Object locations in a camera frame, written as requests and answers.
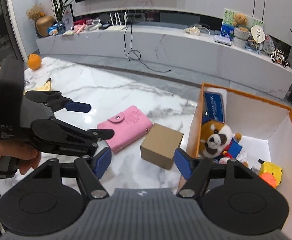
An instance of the blue vase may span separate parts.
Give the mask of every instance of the blue vase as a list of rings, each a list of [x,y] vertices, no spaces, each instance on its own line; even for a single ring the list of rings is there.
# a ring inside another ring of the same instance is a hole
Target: blue vase
[[[65,24],[63,22],[58,22],[57,23],[57,31],[58,31],[58,34],[65,33],[66,27],[65,27]]]

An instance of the orange ball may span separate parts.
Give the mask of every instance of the orange ball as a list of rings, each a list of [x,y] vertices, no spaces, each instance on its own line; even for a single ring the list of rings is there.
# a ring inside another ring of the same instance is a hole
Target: orange ball
[[[37,54],[30,54],[27,61],[28,67],[32,70],[36,70],[41,66],[41,57]]]
[[[273,188],[276,188],[276,179],[272,174],[270,174],[269,172],[265,172],[260,174],[260,177],[263,180],[265,180],[269,185],[271,185]]]

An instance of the cardboard box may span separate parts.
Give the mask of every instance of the cardboard box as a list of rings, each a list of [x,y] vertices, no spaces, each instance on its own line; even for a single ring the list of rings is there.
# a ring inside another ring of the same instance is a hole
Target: cardboard box
[[[233,133],[243,135],[241,144],[247,152],[250,166],[259,169],[260,158],[283,168],[282,183],[276,189],[289,203],[290,211],[282,232],[292,239],[292,108],[230,88],[202,84],[186,150],[193,158],[198,156],[202,117],[206,108],[203,94],[208,88],[226,89],[226,124]]]
[[[181,145],[183,134],[155,123],[141,145],[142,159],[169,170],[174,152]]]

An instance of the human hand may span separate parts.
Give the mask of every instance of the human hand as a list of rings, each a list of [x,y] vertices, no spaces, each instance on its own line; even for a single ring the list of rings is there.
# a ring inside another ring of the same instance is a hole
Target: human hand
[[[38,167],[41,153],[24,142],[7,140],[0,141],[0,158],[1,156],[11,156],[23,160],[19,165],[19,170],[24,175],[30,168]]]

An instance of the banana peel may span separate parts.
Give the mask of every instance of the banana peel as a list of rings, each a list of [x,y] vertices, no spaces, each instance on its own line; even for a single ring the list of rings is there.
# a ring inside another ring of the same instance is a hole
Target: banana peel
[[[29,90],[26,90],[24,92],[24,94],[27,92],[27,91],[30,91],[30,90],[35,90],[35,91],[50,91],[51,90],[51,78],[47,79],[46,83],[41,86],[41,87],[37,87],[37,88],[34,88],[34,89],[29,89]]]

